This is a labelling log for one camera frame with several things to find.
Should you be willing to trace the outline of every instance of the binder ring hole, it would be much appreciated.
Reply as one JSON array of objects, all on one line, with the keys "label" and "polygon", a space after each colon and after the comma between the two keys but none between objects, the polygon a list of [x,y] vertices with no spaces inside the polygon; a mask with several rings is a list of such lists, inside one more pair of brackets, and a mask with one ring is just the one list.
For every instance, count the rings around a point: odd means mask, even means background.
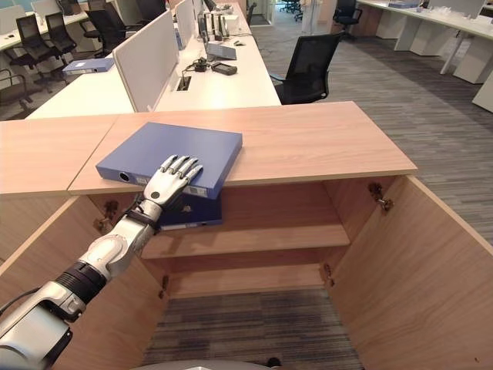
[{"label": "binder ring hole", "polygon": [[123,181],[125,181],[126,183],[128,183],[130,181],[130,178],[129,178],[129,175],[127,175],[126,173],[124,172],[120,172],[120,179],[122,179]]}]

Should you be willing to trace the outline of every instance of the phone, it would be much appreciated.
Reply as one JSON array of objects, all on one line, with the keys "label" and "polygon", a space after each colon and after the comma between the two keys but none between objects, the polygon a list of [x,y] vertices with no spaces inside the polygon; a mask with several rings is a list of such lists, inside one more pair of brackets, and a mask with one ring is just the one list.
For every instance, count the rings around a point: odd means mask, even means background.
[{"label": "phone", "polygon": [[234,75],[238,72],[238,68],[235,66],[228,66],[227,64],[221,62],[215,62],[210,67],[214,72],[222,73],[226,76]]}]

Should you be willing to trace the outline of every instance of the wooden countertop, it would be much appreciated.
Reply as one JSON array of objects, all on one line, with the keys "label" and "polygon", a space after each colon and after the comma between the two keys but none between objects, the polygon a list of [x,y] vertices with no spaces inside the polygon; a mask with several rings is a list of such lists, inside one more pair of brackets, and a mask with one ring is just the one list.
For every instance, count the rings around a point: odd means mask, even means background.
[{"label": "wooden countertop", "polygon": [[149,121],[241,132],[243,148],[226,186],[390,176],[417,170],[352,102],[133,113],[2,123],[8,135],[2,135],[0,146],[0,194],[138,190],[102,179],[95,165]]},{"label": "wooden countertop", "polygon": [[0,122],[0,195],[67,193],[117,116]]}]

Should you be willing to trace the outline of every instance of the black office chair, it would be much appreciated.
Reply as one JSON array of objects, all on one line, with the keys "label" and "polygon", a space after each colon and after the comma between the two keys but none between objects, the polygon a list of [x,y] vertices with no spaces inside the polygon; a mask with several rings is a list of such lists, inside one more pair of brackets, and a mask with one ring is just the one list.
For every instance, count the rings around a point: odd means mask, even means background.
[{"label": "black office chair", "polygon": [[312,103],[329,95],[329,65],[343,32],[301,36],[294,48],[286,78],[270,74],[281,104]]},{"label": "black office chair", "polygon": [[344,35],[350,39],[356,39],[347,30],[350,25],[357,25],[360,22],[361,15],[363,11],[356,8],[357,0],[337,0],[336,11],[332,19],[343,26],[342,30]]},{"label": "black office chair", "polygon": [[143,24],[147,24],[166,11],[164,0],[137,0],[140,14],[143,17]]},{"label": "black office chair", "polygon": [[[106,4],[106,0],[89,0],[88,1],[89,10],[105,10],[105,4]],[[87,37],[88,39],[98,39],[101,42],[101,39],[99,38],[98,30],[97,29],[87,29],[87,27],[85,25],[86,23],[90,23],[90,21],[79,22],[79,25],[84,30],[84,37]]]},{"label": "black office chair", "polygon": [[125,41],[125,30],[118,29],[113,24],[106,10],[90,10],[86,13],[98,30],[102,42],[102,51],[96,56],[108,55],[116,46]]},{"label": "black office chair", "polygon": [[72,52],[76,48],[77,44],[67,32],[61,12],[47,15],[46,25],[48,26],[50,42],[56,47],[60,55]]},{"label": "black office chair", "polygon": [[[30,69],[36,68],[39,75],[37,82],[42,84],[50,93],[51,90],[48,87],[48,80],[45,78],[43,72],[39,70],[38,64],[52,56],[59,59],[61,55],[55,46],[49,46],[46,40],[41,37],[35,15],[17,18],[16,22],[18,33],[21,36],[22,47],[13,47],[5,50],[5,54],[11,59],[10,65],[24,66]],[[25,54],[17,56],[13,52],[14,49],[23,49]]]},{"label": "black office chair", "polygon": [[255,9],[255,7],[257,6],[257,3],[254,2],[252,5],[250,5],[250,7],[248,8],[248,14],[246,15],[246,23],[248,25],[250,25],[250,23],[252,22],[252,16],[253,16],[253,10]]},{"label": "black office chair", "polygon": [[[0,106],[6,106],[18,101],[25,112],[29,111],[27,103],[32,103],[31,94],[42,90],[40,86],[27,83],[23,75],[12,75],[10,69],[0,69],[0,74],[7,72],[8,77],[0,78],[1,81],[10,81],[10,85],[0,89]],[[20,83],[14,84],[14,78],[20,79]]]},{"label": "black office chair", "polygon": [[123,23],[123,20],[120,18],[120,14],[118,14],[115,7],[110,2],[105,3],[104,10],[106,11],[106,13],[108,13],[109,19],[111,20],[113,25],[115,25],[115,27],[119,30],[122,30],[124,32],[139,31],[143,27],[143,25],[125,25],[125,23]]}]

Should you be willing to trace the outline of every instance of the robotic arm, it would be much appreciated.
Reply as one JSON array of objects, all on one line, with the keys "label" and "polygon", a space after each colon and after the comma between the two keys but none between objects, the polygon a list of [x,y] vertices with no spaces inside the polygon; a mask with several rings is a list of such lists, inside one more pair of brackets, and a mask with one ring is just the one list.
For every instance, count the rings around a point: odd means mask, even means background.
[{"label": "robotic arm", "polygon": [[0,322],[0,370],[51,366],[72,339],[74,322],[124,272],[158,228],[159,216],[202,170],[197,158],[171,156],[153,175],[143,200],[68,270],[43,285]]}]

